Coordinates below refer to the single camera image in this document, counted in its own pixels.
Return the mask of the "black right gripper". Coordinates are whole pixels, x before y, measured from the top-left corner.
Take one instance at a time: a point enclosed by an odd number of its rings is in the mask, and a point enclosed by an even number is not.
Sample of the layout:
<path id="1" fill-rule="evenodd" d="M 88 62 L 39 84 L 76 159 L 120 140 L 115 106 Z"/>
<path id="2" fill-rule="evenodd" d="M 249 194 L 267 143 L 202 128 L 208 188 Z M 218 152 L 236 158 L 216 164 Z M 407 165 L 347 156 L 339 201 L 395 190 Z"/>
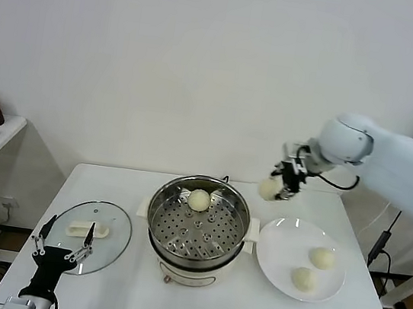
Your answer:
<path id="1" fill-rule="evenodd" d="M 307 174 L 303 167 L 296 163 L 277 163 L 270 173 L 270 177 L 278 177 L 277 192 L 274 198 L 279 200 L 291 200 L 301 190 L 301 185 L 306 183 Z"/>

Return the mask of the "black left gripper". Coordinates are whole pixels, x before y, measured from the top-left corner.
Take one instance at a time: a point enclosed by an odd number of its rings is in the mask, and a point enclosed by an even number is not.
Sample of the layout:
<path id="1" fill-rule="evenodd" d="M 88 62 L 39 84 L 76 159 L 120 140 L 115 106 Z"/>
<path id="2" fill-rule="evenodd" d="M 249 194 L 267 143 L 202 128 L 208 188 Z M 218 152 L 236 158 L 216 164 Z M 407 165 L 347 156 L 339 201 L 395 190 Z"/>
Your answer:
<path id="1" fill-rule="evenodd" d="M 40 297 L 48 301 L 55 300 L 54 290 L 64 272 L 76 267 L 76 263 L 85 259 L 92 253 L 91 243 L 93 242 L 95 222 L 90 226 L 85 236 L 82 246 L 75 251 L 62 249 L 60 247 L 45 246 L 44 242 L 58 217 L 54 215 L 40 228 L 37 234 L 31 235 L 34 242 L 34 252 L 32 258 L 37 265 L 37 270 L 32 276 L 30 283 L 22 288 L 18 296 L 30 295 Z"/>

